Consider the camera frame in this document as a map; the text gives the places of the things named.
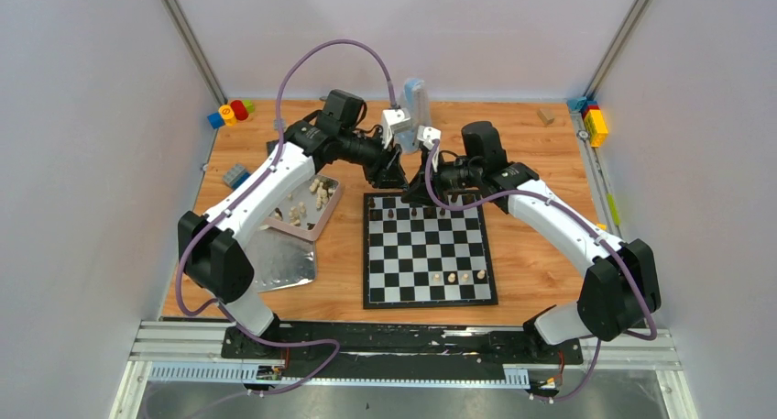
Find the black white chessboard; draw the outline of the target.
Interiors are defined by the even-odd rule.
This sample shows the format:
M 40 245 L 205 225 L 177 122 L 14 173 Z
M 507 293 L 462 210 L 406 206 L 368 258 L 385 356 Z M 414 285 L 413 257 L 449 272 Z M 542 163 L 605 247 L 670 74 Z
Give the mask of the black white chessboard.
M 452 210 L 363 196 L 363 306 L 399 309 L 498 304 L 478 193 L 451 193 Z M 470 282 L 460 284 L 462 272 Z

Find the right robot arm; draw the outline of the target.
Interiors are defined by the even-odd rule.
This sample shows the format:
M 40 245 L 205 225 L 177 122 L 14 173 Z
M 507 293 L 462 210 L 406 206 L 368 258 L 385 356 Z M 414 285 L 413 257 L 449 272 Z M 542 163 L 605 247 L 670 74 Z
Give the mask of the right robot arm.
M 652 315 L 661 306 L 661 294 L 650 246 L 640 239 L 625 242 L 594 225 L 555 194 L 536 171 L 510 161 L 490 122 L 470 123 L 461 133 L 464 156 L 446 162 L 441 131 L 417 127 L 413 145 L 421 152 L 421 166 L 404 201 L 462 212 L 465 208 L 448 201 L 447 194 L 477 189 L 481 197 L 471 208 L 495 204 L 527 224 L 564 254 L 583 279 L 575 302 L 552 306 L 525 322 L 527 356 L 546 361 L 564 341 L 583 337 L 611 341 L 625 334 L 656 339 Z

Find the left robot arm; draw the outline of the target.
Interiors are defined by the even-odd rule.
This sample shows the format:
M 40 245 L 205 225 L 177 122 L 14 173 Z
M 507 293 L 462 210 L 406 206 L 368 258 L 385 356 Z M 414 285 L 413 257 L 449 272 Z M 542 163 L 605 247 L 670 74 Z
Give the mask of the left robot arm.
M 185 213 L 178 223 L 180 260 L 176 275 L 187 275 L 210 292 L 246 332 L 246 346 L 260 358 L 280 346 L 277 317 L 258 295 L 256 265 L 244 246 L 280 200 L 311 180 L 325 165 L 344 160 L 363 168 L 375 187 L 404 188 L 407 180 L 393 143 L 395 127 L 410 122 L 409 113 L 392 107 L 383 111 L 378 130 L 358 125 L 365 101 L 332 90 L 321 109 L 290 126 L 280 122 L 280 140 L 268 159 L 222 202 L 206 213 Z

